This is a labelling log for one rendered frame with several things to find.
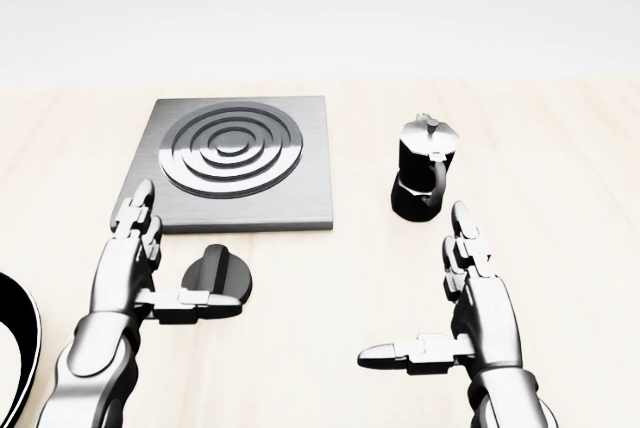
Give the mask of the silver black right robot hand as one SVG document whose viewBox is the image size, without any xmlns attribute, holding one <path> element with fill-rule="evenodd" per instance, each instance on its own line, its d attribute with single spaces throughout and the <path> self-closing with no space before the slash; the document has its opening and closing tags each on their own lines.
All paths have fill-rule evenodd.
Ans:
<svg viewBox="0 0 640 428">
<path fill-rule="evenodd" d="M 503 280 L 491 269 L 491 250 L 461 200 L 451 211 L 453 233 L 444 238 L 444 290 L 454 304 L 452 335 L 422 334 L 409 342 L 363 350 L 359 366 L 404 370 L 410 375 L 445 374 L 456 365 L 473 377 L 493 368 L 523 366 L 515 312 Z"/>
</svg>

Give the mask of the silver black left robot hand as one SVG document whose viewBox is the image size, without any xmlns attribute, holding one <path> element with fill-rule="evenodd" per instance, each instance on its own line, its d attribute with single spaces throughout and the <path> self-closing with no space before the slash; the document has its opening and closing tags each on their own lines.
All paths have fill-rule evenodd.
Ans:
<svg viewBox="0 0 640 428">
<path fill-rule="evenodd" d="M 112 238 L 96 270 L 91 312 L 115 312 L 136 322 L 194 324 L 200 319 L 231 318 L 242 312 L 239 299 L 211 290 L 157 291 L 153 273 L 161 261 L 161 218 L 152 213 L 153 183 L 145 179 L 125 198 L 115 216 Z"/>
</svg>

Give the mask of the round black stove knob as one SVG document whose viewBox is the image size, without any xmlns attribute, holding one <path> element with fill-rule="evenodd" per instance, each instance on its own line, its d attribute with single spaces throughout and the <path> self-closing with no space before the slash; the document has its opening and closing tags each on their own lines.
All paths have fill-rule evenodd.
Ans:
<svg viewBox="0 0 640 428">
<path fill-rule="evenodd" d="M 253 280 L 248 265 L 241 258 L 222 244 L 212 244 L 187 268 L 181 286 L 230 296 L 244 304 L 250 297 Z"/>
</svg>

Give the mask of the flat grey stove plate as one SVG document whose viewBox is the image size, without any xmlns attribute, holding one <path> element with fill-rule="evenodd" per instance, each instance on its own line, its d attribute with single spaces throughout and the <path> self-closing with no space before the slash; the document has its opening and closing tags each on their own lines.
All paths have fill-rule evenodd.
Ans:
<svg viewBox="0 0 640 428">
<path fill-rule="evenodd" d="M 330 230 L 325 99 L 159 99 L 119 196 L 144 179 L 165 233 Z"/>
</svg>

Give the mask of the black silver moka pot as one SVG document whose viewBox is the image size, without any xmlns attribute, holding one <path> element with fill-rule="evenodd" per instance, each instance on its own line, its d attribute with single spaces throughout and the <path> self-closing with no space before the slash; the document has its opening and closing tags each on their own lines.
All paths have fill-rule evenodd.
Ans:
<svg viewBox="0 0 640 428">
<path fill-rule="evenodd" d="M 447 171 L 459 135 L 428 114 L 404 125 L 399 138 L 399 170 L 391 191 L 391 206 L 401 218 L 426 222 L 441 210 Z"/>
</svg>

